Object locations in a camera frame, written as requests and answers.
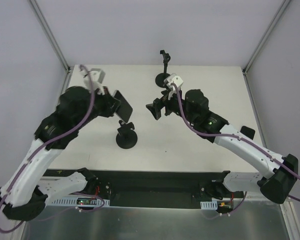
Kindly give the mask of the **tall black phone stand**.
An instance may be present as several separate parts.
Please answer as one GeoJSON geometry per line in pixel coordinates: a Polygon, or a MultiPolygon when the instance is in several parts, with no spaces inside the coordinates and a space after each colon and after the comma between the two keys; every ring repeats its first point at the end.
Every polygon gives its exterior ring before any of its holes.
{"type": "Polygon", "coordinates": [[[155,84],[160,88],[164,88],[164,80],[170,76],[170,74],[167,73],[167,69],[168,69],[168,63],[171,60],[171,56],[165,50],[160,50],[159,53],[163,57],[163,72],[159,73],[155,77],[155,84]]]}

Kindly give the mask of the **black smartphone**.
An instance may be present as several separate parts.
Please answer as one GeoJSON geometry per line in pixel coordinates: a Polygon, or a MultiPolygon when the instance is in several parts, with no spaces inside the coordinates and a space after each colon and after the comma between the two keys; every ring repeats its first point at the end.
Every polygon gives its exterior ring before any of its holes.
{"type": "Polygon", "coordinates": [[[122,95],[119,90],[116,90],[113,94],[113,97],[120,101],[119,107],[117,108],[115,114],[127,124],[133,113],[132,106],[128,103],[126,98],[122,95]]]}
{"type": "Polygon", "coordinates": [[[253,128],[243,125],[240,129],[240,133],[253,140],[256,134],[256,131],[253,128]]]}

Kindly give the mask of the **short black phone stand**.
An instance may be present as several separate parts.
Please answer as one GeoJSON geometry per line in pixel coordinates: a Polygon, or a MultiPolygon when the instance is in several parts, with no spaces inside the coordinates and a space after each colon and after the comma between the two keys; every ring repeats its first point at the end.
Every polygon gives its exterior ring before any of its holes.
{"type": "Polygon", "coordinates": [[[125,123],[119,120],[120,127],[117,129],[116,144],[122,149],[131,149],[138,142],[138,135],[135,132],[135,125],[132,122],[125,123]]]}

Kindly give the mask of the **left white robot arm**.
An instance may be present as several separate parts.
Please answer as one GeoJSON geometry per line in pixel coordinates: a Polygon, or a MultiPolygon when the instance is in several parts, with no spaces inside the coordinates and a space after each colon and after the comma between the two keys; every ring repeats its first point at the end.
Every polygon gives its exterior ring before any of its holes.
{"type": "Polygon", "coordinates": [[[9,220],[27,222],[58,198],[79,192],[93,194],[97,178],[85,167],[52,184],[40,185],[39,180],[78,137],[80,129],[97,117],[113,117],[122,104],[108,91],[90,91],[81,86],[68,88],[59,97],[55,111],[44,118],[35,131],[30,149],[17,171],[0,187],[0,213],[9,220]]]}

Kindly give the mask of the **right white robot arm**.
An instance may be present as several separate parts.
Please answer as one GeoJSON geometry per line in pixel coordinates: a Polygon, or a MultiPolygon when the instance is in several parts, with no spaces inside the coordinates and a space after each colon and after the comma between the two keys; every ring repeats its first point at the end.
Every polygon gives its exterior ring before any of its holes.
{"type": "Polygon", "coordinates": [[[248,138],[229,122],[209,109],[209,100],[199,89],[192,89],[182,97],[181,92],[163,91],[146,108],[158,120],[174,113],[203,139],[223,147],[253,166],[257,173],[229,172],[215,184],[215,192],[227,197],[232,192],[260,192],[268,200],[282,204],[297,181],[299,161],[292,155],[282,156],[248,138]]]}

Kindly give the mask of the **left aluminium frame post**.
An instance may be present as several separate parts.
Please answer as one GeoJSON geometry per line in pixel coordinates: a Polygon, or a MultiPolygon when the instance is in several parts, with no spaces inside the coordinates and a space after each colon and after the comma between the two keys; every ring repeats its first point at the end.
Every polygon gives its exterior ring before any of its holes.
{"type": "Polygon", "coordinates": [[[34,12],[35,17],[37,18],[50,46],[52,47],[56,57],[58,58],[59,62],[61,63],[63,69],[65,72],[68,74],[71,70],[71,66],[68,64],[61,48],[60,45],[58,44],[48,21],[46,20],[43,11],[41,10],[39,3],[37,0],[28,0],[28,3],[31,7],[31,9],[34,12]]]}

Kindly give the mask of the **aluminium frame post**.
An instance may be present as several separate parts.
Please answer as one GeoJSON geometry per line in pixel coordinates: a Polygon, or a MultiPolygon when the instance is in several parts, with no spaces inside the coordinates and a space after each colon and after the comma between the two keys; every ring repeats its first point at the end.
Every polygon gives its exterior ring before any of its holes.
{"type": "Polygon", "coordinates": [[[246,76],[253,66],[254,62],[256,61],[257,57],[261,53],[262,49],[265,47],[267,41],[270,39],[272,33],[274,32],[275,28],[279,24],[280,20],[282,19],[283,15],[289,8],[293,1],[292,0],[283,0],[279,5],[278,9],[276,10],[274,16],[272,17],[271,21],[269,22],[267,28],[265,29],[264,33],[262,34],[260,40],[258,41],[256,47],[254,48],[250,58],[248,59],[245,66],[242,68],[242,73],[246,76]]]}
{"type": "Polygon", "coordinates": [[[56,57],[58,58],[59,62],[61,63],[63,69],[65,72],[68,74],[71,70],[71,66],[68,64],[61,48],[60,45],[58,44],[48,21],[46,20],[43,11],[41,10],[39,3],[37,0],[28,0],[28,3],[31,7],[31,9],[34,12],[35,17],[37,18],[50,46],[52,47],[56,57]]]}

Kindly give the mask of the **right aluminium frame post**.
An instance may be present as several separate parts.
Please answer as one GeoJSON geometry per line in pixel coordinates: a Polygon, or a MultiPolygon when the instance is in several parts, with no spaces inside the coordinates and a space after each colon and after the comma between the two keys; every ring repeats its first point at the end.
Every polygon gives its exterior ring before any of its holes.
{"type": "Polygon", "coordinates": [[[258,41],[256,47],[254,48],[250,58],[248,59],[245,66],[242,68],[242,73],[246,76],[253,66],[254,62],[256,61],[257,57],[261,53],[262,49],[265,47],[267,41],[270,39],[272,33],[274,32],[275,28],[279,24],[280,20],[282,19],[283,15],[289,8],[293,1],[292,0],[283,0],[279,5],[278,9],[276,10],[274,16],[272,17],[271,21],[269,22],[267,28],[265,29],[264,33],[262,34],[260,40],[258,41]]]}

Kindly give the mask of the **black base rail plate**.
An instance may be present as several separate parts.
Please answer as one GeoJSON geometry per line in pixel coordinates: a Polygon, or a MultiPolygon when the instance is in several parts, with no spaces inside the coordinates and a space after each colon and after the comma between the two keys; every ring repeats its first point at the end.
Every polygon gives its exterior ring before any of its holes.
{"type": "Polygon", "coordinates": [[[202,202],[239,200],[243,191],[230,192],[223,172],[155,172],[91,170],[96,184],[85,194],[108,200],[112,207],[199,209],[202,202]]]}

